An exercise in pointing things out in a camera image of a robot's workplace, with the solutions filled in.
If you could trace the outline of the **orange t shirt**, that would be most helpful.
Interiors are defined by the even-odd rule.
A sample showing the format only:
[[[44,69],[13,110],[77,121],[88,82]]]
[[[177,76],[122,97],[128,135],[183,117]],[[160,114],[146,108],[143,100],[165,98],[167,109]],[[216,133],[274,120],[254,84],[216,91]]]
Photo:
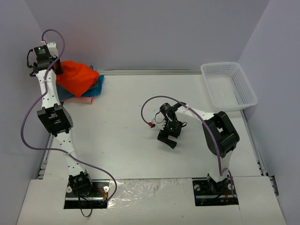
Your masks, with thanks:
[[[100,76],[99,73],[82,63],[63,61],[63,74],[57,75],[56,87],[60,100],[80,98]]]

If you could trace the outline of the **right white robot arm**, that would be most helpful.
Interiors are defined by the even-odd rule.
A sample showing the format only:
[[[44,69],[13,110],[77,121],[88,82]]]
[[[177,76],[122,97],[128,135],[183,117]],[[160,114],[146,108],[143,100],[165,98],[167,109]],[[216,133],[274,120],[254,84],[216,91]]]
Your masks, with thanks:
[[[162,122],[153,120],[160,129],[157,139],[172,149],[176,147],[177,142],[169,137],[178,138],[184,126],[193,125],[202,128],[208,149],[217,160],[208,173],[208,188],[212,193],[220,193],[225,188],[224,180],[230,175],[228,171],[230,157],[240,141],[228,115],[223,111],[218,113],[201,111],[183,103],[176,103],[173,106],[165,103],[159,108],[159,113],[163,115]]]

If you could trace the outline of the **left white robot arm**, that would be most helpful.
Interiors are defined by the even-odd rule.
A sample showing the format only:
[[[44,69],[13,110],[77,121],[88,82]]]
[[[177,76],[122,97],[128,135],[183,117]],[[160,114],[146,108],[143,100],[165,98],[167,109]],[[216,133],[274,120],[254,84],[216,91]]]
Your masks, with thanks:
[[[84,166],[75,160],[76,151],[71,133],[73,121],[59,101],[57,93],[56,75],[63,73],[57,45],[55,42],[47,44],[45,41],[42,44],[29,50],[29,53],[35,53],[36,62],[30,65],[27,61],[27,67],[32,70],[30,76],[38,79],[43,95],[42,107],[37,111],[37,116],[60,144],[60,152],[64,154],[68,167],[70,188],[76,194],[89,196],[94,192],[94,183]]]

